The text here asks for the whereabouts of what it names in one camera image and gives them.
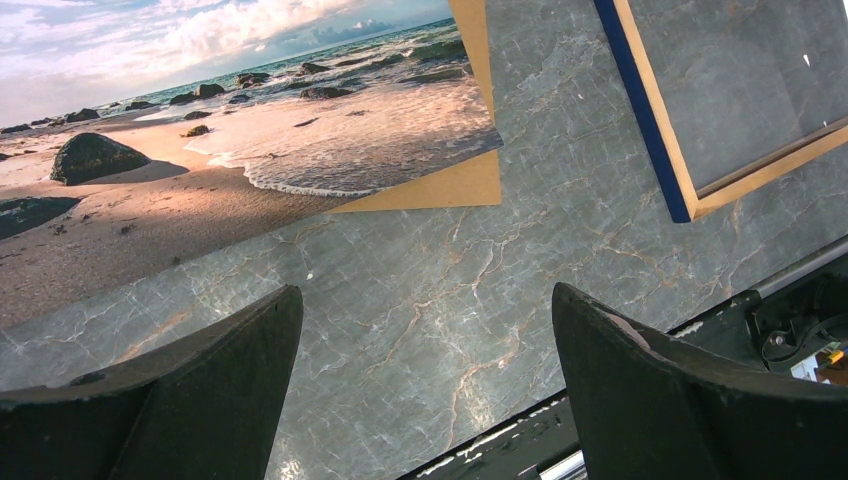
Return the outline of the beach landscape photo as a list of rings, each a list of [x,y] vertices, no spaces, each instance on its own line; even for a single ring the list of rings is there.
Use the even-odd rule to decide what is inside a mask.
[[[5,1],[1,323],[494,151],[451,1]]]

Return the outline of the brown cardboard backing board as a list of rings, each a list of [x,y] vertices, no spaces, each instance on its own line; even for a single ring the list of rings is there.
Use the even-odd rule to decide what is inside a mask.
[[[474,76],[491,118],[495,117],[486,7],[483,0],[450,3],[467,47]],[[498,155],[486,152],[439,172],[332,209],[332,214],[410,209],[494,206],[501,203]]]

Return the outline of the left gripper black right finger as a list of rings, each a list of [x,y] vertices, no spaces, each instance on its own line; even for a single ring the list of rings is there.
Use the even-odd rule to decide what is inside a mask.
[[[567,283],[552,325],[592,479],[843,479],[847,390],[765,372]]]

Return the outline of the wooden picture frame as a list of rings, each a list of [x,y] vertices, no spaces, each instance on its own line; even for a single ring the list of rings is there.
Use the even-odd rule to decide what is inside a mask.
[[[631,2],[599,1],[596,10],[673,221],[685,223],[704,216],[846,145],[847,141],[843,145],[832,146],[816,157],[803,158],[797,153],[790,155],[707,196],[699,196],[686,169],[650,62],[635,28],[629,7]]]

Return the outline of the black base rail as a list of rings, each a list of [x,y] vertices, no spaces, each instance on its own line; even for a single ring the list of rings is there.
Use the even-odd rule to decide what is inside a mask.
[[[663,333],[761,371],[847,390],[847,244],[836,242]],[[592,479],[566,387],[411,477]]]

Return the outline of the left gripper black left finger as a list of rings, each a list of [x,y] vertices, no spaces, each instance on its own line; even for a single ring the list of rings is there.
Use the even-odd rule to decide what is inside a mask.
[[[5,479],[260,479],[304,306],[284,286],[131,360],[1,396]]]

